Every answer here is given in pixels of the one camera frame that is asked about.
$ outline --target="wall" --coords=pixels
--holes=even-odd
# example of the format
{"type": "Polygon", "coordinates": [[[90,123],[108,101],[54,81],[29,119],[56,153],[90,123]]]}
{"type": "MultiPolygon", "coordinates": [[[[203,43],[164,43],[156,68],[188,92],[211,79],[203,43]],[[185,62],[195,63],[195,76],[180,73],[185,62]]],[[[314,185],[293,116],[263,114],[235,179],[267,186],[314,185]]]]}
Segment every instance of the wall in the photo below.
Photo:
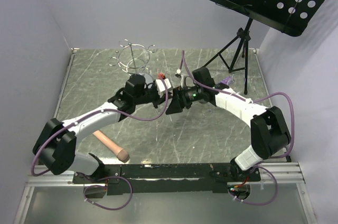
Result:
{"type": "MultiPolygon", "coordinates": [[[[160,48],[221,48],[247,21],[209,0],[45,1],[73,48],[116,48],[123,39],[160,48]]],[[[267,31],[254,22],[250,47],[258,48],[267,31]]]]}
{"type": "MultiPolygon", "coordinates": [[[[299,161],[319,223],[337,223],[338,1],[326,0],[302,36],[273,29],[259,51],[270,93],[283,91],[295,107],[292,159],[299,161]]],[[[273,104],[289,110],[283,97],[273,104]]]]}
{"type": "Polygon", "coordinates": [[[43,0],[0,0],[0,8],[0,222],[12,223],[70,50],[43,0]]]}

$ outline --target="wooden rolling pin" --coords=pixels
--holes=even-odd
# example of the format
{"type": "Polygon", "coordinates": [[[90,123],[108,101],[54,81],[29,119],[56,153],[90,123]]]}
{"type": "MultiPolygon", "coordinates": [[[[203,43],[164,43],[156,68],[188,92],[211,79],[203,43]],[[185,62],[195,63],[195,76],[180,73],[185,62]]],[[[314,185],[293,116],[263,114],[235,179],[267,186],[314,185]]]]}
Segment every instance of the wooden rolling pin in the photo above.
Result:
{"type": "Polygon", "coordinates": [[[120,161],[127,162],[129,160],[128,152],[124,150],[122,147],[116,145],[114,141],[108,138],[100,130],[97,130],[96,132],[94,132],[93,135],[99,141],[101,141],[107,148],[109,148],[120,161]]]}

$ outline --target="tripod stand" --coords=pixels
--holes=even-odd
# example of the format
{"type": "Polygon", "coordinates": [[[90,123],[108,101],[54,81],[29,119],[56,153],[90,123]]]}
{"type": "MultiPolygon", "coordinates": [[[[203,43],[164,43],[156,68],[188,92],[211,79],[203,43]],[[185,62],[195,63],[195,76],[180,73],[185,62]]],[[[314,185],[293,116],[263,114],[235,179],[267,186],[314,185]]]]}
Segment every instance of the tripod stand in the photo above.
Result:
{"type": "Polygon", "coordinates": [[[205,65],[204,67],[206,67],[208,64],[210,64],[215,58],[220,57],[221,60],[223,61],[223,63],[226,65],[226,67],[228,68],[229,72],[236,72],[236,71],[240,71],[240,70],[244,70],[245,71],[245,84],[244,84],[244,94],[246,95],[248,93],[248,55],[249,55],[249,41],[251,40],[251,37],[249,35],[250,31],[250,27],[252,24],[252,19],[249,18],[248,23],[245,27],[245,29],[243,30],[242,28],[240,28],[237,31],[237,36],[232,39],[230,41],[230,43],[228,43],[222,50],[220,50],[215,56],[213,56],[205,65]],[[229,66],[227,64],[227,62],[225,61],[225,59],[222,56],[222,52],[225,51],[230,45],[232,45],[238,38],[240,38],[236,53],[234,54],[234,57],[232,59],[231,65],[229,66]],[[243,52],[242,52],[242,58],[245,57],[245,66],[242,68],[237,68],[234,69],[233,67],[236,65],[239,53],[241,51],[243,47],[243,52]]]}

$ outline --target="wooden stick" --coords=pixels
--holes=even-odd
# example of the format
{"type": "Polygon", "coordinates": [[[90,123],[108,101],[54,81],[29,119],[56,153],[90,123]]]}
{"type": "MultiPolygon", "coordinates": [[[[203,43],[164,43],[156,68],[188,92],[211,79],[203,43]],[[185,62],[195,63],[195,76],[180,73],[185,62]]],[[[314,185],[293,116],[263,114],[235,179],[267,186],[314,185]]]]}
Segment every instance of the wooden stick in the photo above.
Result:
{"type": "Polygon", "coordinates": [[[105,134],[103,134],[100,130],[97,130],[93,133],[93,135],[101,141],[107,148],[109,148],[116,157],[122,161],[127,162],[129,160],[129,154],[122,147],[116,145],[114,141],[108,138],[105,134]]]}

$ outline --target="floor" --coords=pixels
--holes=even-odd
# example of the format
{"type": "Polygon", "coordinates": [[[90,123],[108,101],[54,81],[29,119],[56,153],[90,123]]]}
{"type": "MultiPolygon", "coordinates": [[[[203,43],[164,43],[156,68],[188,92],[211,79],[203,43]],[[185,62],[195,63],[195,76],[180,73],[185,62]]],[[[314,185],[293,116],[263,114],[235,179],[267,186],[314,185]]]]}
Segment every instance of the floor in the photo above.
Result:
{"type": "MultiPolygon", "coordinates": [[[[65,84],[60,107],[59,120],[77,117],[97,108],[124,86],[128,74],[116,60],[116,50],[78,50],[74,55],[65,84]]],[[[206,63],[218,49],[186,50],[186,61],[191,70],[206,63]]],[[[234,50],[225,50],[223,56],[231,62],[234,50]]],[[[130,52],[124,51],[125,61],[131,59],[130,52]]],[[[158,49],[152,54],[147,66],[153,76],[164,73],[174,86],[180,84],[175,72],[181,61],[180,49],[158,49]]],[[[240,58],[235,68],[244,66],[240,58]]],[[[229,73],[222,61],[217,58],[208,68],[215,82],[226,78],[229,73]]],[[[231,87],[243,91],[243,73],[234,75],[231,87]]],[[[247,97],[253,100],[267,95],[256,55],[249,50],[249,80],[247,97]]],[[[269,101],[262,104],[269,107],[269,101]]],[[[158,110],[151,104],[140,105],[133,115],[154,117],[158,110]]],[[[101,131],[123,147],[130,155],[130,163],[205,163],[229,162],[250,145],[250,128],[237,117],[211,104],[194,103],[191,109],[180,114],[162,116],[153,122],[124,119],[118,124],[109,125],[101,131]]],[[[114,154],[93,135],[83,139],[77,149],[84,153],[94,153],[105,163],[119,163],[114,154]]]]}

